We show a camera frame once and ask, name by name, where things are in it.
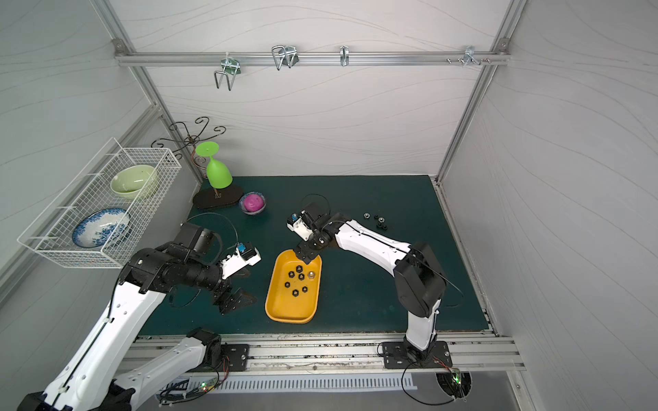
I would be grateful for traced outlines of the yellow plastic storage box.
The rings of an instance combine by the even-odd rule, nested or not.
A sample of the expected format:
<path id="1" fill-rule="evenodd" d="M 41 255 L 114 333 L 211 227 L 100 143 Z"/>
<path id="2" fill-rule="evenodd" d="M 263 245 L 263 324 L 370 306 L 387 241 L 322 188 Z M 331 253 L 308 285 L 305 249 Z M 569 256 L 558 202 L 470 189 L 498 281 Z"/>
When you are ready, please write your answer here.
<path id="1" fill-rule="evenodd" d="M 296 267 L 301 265 L 305 279 L 300 281 Z M 292 249 L 282 252 L 275 261 L 272 277 L 267 292 L 265 311 L 270 320 L 286 324 L 306 324 L 310 322 L 318 307 L 320 294 L 322 259 L 317 256 L 308 265 L 296 258 Z M 289 278 L 288 273 L 295 272 L 296 277 Z M 309 279 L 308 274 L 315 273 L 315 279 Z M 285 282 L 290 282 L 291 287 L 284 287 Z M 308 292 L 303 293 L 302 287 L 307 286 Z M 298 297 L 292 295 L 297 289 Z"/>

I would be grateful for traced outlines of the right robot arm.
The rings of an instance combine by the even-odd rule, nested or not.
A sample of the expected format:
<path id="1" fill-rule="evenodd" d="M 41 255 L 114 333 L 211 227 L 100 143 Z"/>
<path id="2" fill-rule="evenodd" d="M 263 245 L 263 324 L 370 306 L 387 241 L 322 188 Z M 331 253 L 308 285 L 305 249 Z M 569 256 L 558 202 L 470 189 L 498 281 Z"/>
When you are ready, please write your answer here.
<path id="1" fill-rule="evenodd" d="M 436 341 L 436 315 L 440 311 L 448 281 L 426 242 L 395 241 L 342 215 L 306 221 L 291 215 L 287 228 L 301 241 L 294 248 L 298 260 L 308 264 L 322 250 L 336 247 L 355 253 L 388 272 L 400 304 L 408 313 L 404 346 L 414 360 L 425 358 Z"/>

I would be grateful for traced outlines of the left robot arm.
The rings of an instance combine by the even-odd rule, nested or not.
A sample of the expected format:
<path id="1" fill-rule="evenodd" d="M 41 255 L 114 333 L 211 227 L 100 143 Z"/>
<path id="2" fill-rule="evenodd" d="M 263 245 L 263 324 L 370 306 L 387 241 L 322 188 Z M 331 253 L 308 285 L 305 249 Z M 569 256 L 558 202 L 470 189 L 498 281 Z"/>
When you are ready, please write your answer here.
<path id="1" fill-rule="evenodd" d="M 41 392 L 27 394 L 20 410 L 135 410 L 171 380 L 198 366 L 222 372 L 227 365 L 218 334 L 197 328 L 173 349 L 131 373 L 118 367 L 137 334 L 178 285 L 214 294 L 222 311 L 238 301 L 230 276 L 260 262 L 250 243 L 224 260 L 205 265 L 192 246 L 169 241 L 143 248 L 121 270 L 110 302 L 81 347 Z"/>

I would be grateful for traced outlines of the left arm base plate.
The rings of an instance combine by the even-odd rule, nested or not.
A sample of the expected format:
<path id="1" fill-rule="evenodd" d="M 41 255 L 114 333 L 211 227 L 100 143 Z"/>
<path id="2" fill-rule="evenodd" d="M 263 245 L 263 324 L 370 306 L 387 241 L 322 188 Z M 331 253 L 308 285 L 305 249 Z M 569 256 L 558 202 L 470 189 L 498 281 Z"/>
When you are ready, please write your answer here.
<path id="1" fill-rule="evenodd" d="M 249 358 L 248 344 L 220 344 L 215 342 L 207 347 L 204 365 L 229 373 L 245 372 Z"/>

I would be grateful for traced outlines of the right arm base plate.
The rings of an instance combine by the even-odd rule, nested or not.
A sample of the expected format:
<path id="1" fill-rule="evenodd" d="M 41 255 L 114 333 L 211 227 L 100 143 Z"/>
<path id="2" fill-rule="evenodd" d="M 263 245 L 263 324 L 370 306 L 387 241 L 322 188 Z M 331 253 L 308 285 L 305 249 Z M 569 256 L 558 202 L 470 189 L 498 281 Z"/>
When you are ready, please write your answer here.
<path id="1" fill-rule="evenodd" d="M 425 351 L 417 349 L 406 340 L 382 342 L 376 349 L 383 358 L 385 369 L 403 370 L 413 368 L 444 369 L 452 368 L 452 355 L 447 342 L 435 340 Z"/>

